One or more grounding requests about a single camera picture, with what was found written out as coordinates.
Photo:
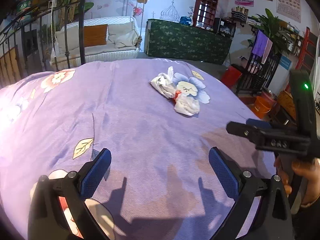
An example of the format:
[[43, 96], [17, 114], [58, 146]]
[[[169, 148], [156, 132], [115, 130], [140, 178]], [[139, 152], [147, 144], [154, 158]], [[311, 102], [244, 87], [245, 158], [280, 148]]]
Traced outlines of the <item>right hand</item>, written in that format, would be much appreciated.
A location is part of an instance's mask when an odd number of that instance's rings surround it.
[[319, 198], [319, 161], [294, 159], [279, 155], [274, 167], [283, 182], [291, 213], [298, 212], [301, 206], [308, 207]]

